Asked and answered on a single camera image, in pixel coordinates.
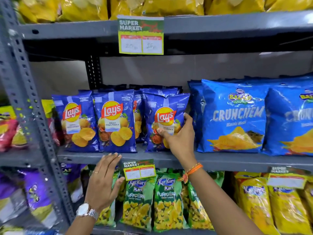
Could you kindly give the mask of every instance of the human hand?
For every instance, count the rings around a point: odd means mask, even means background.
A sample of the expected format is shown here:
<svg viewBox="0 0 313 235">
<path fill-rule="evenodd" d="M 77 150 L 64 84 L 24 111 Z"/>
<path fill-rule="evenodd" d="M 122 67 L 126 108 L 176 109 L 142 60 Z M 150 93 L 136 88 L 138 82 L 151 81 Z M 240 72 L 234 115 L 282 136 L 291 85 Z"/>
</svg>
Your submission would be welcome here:
<svg viewBox="0 0 313 235">
<path fill-rule="evenodd" d="M 85 203 L 88 203 L 98 213 L 110 206 L 115 200 L 119 188 L 125 180 L 125 177 L 117 179 L 112 188 L 115 167 L 121 158 L 122 155 L 118 155 L 117 153 L 104 155 L 96 165 L 89 179 Z"/>
<path fill-rule="evenodd" d="M 191 169 L 197 161 L 194 155 L 193 119 L 187 113 L 184 114 L 186 120 L 182 129 L 176 135 L 170 135 L 166 130 L 158 128 L 157 132 L 166 139 L 171 152 L 179 160 L 185 170 Z"/>
</svg>

